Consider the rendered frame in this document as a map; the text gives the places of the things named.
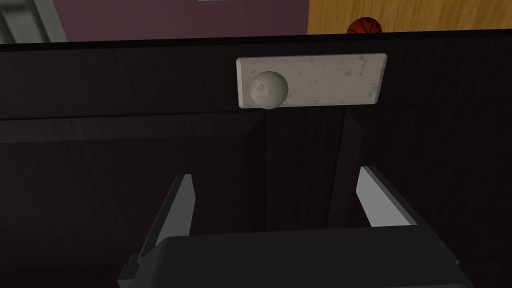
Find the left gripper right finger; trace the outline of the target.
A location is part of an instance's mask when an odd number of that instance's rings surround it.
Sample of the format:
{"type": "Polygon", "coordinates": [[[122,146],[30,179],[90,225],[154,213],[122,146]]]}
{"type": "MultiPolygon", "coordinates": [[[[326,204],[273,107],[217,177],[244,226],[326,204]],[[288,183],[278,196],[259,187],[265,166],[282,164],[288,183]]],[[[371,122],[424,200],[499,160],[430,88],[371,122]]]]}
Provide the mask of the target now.
{"type": "Polygon", "coordinates": [[[417,225],[368,166],[360,168],[356,194],[371,227],[417,225]]]}

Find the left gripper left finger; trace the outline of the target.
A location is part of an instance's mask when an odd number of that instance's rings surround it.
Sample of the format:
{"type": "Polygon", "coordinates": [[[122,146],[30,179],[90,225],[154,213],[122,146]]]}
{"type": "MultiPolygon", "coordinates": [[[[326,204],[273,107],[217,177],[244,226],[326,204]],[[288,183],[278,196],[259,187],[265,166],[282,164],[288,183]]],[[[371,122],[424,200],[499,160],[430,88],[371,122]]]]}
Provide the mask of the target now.
{"type": "Polygon", "coordinates": [[[191,174],[178,174],[144,240],[137,263],[164,239],[188,236],[192,224],[196,195],[191,174]]]}

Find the dark wooden door leaf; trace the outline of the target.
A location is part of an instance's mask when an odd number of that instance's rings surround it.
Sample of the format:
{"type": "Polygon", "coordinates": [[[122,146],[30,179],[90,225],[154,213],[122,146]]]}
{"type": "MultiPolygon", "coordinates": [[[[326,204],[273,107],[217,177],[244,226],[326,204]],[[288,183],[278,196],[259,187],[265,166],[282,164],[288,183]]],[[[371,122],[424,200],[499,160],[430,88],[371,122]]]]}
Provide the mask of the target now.
{"type": "Polygon", "coordinates": [[[0,288],[512,288],[512,29],[0,44],[0,288]],[[240,108],[239,58],[387,55],[240,108]],[[369,167],[417,225],[372,227],[369,167]],[[173,181],[189,235],[137,263],[173,181]]]}

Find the grey round door knob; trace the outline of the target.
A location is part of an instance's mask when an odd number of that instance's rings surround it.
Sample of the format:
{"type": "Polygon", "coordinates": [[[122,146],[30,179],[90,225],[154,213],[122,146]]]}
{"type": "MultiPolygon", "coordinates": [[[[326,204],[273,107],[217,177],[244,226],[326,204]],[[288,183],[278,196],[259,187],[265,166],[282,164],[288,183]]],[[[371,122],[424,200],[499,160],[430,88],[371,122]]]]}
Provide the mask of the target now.
{"type": "Polygon", "coordinates": [[[242,109],[373,105],[385,53],[241,57],[236,60],[242,109]]]}

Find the orange basketball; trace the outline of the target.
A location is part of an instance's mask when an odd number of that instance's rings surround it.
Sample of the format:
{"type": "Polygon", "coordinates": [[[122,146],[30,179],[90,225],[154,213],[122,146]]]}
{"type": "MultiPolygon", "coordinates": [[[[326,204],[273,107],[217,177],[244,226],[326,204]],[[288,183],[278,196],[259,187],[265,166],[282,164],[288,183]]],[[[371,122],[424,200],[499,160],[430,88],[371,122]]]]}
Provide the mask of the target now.
{"type": "Polygon", "coordinates": [[[347,28],[347,34],[377,34],[382,33],[380,23],[371,17],[361,17],[353,21],[347,28]]]}

